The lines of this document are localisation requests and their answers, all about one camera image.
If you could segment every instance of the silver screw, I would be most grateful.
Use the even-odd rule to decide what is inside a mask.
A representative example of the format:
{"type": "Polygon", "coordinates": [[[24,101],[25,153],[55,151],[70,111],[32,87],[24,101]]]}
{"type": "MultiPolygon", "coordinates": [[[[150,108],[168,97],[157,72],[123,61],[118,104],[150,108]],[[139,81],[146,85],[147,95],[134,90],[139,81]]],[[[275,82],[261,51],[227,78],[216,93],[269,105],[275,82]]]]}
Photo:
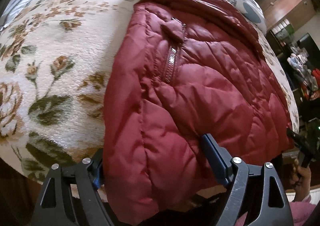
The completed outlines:
{"type": "Polygon", "coordinates": [[[82,163],[84,163],[84,164],[88,164],[90,162],[91,162],[91,159],[89,157],[82,159],[82,163]]]}
{"type": "Polygon", "coordinates": [[[233,162],[235,162],[236,164],[240,164],[242,162],[241,158],[239,157],[234,157],[233,159],[233,162]]]}
{"type": "Polygon", "coordinates": [[[56,170],[56,169],[59,168],[59,164],[53,164],[53,165],[51,166],[51,168],[52,168],[53,170],[56,170]]]}
{"type": "Polygon", "coordinates": [[[266,167],[269,168],[269,169],[271,169],[271,168],[273,168],[273,164],[270,163],[270,162],[267,162],[267,163],[266,163],[266,167]]]}

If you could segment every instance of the red puffer jacket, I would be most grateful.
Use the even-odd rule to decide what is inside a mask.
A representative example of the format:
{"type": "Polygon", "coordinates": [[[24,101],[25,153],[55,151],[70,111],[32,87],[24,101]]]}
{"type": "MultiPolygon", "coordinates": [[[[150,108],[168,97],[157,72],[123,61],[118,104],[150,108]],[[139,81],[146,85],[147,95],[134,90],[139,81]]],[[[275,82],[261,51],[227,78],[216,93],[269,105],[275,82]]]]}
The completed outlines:
{"type": "Polygon", "coordinates": [[[292,147],[284,94],[258,34],[226,0],[142,0],[108,82],[103,168],[136,225],[216,185],[199,137],[262,165],[292,147]]]}

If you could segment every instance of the human hand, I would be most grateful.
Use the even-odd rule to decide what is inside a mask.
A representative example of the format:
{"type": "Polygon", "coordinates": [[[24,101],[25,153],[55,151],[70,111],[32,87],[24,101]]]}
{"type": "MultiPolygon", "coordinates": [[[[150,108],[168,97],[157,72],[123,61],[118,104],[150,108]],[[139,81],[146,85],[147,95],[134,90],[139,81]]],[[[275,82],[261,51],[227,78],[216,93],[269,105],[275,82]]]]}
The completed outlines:
{"type": "Polygon", "coordinates": [[[291,173],[290,184],[294,187],[296,195],[294,197],[295,202],[302,202],[310,194],[311,184],[311,170],[309,167],[304,168],[299,166],[299,161],[296,159],[293,164],[293,170],[291,173]]]}

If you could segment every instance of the metal zipper teeth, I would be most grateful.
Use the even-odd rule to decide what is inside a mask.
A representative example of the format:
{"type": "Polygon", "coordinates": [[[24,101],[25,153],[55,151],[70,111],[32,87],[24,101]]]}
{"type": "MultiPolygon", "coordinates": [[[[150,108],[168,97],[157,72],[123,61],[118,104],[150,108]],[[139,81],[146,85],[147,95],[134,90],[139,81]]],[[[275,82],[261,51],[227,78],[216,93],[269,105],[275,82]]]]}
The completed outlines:
{"type": "Polygon", "coordinates": [[[170,84],[171,77],[172,77],[173,71],[174,71],[174,65],[176,62],[176,58],[177,58],[177,48],[171,47],[168,65],[167,65],[167,69],[166,69],[165,76],[164,76],[164,81],[167,84],[170,84]]]}

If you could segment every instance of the floral blanket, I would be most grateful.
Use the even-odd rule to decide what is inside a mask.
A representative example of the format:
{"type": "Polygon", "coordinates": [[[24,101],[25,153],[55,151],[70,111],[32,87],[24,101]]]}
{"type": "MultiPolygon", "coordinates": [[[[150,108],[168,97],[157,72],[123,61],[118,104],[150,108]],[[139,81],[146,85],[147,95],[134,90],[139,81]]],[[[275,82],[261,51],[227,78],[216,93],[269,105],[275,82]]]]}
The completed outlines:
{"type": "MultiPolygon", "coordinates": [[[[103,147],[102,103],[138,0],[32,0],[0,36],[0,157],[42,182],[103,147]]],[[[257,28],[268,64],[297,108],[274,53],[257,28]]]]}

